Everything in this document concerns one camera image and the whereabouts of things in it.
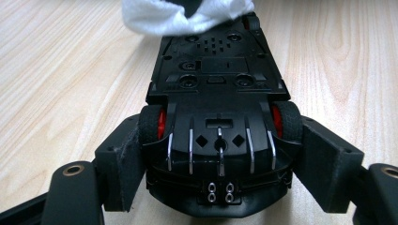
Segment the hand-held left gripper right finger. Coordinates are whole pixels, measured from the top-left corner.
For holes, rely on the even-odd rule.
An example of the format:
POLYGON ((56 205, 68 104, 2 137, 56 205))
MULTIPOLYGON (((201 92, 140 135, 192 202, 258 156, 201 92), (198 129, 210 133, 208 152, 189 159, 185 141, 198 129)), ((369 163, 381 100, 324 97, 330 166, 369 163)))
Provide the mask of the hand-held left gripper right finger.
POLYGON ((312 118, 302 117, 302 149, 294 173, 326 213, 346 213, 350 182, 364 153, 312 118))

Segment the blue toy car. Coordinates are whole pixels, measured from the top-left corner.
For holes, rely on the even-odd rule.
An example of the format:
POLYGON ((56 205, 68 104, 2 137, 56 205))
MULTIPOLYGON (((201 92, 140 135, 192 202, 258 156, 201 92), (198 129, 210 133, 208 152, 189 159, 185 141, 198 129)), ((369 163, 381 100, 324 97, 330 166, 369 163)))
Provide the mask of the blue toy car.
POLYGON ((290 189, 301 115, 254 13, 164 37, 146 102, 139 137, 158 201, 198 218, 244 218, 290 189))

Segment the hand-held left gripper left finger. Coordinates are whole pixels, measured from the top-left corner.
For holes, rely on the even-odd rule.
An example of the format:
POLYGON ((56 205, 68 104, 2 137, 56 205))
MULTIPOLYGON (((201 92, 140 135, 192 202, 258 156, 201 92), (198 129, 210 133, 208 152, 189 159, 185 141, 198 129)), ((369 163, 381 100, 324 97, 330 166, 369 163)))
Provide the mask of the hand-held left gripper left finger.
POLYGON ((138 119, 138 114, 126 118, 95 151, 100 199, 106 211, 129 212, 144 176, 138 119))

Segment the white wet wipe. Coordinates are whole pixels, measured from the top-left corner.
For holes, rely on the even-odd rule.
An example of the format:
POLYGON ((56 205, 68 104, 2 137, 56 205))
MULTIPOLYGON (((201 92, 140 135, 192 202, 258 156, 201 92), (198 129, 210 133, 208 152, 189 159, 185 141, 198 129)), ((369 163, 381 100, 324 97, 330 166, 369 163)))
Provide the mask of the white wet wipe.
POLYGON ((202 33, 253 10, 253 0, 122 0, 124 24, 150 36, 202 33))

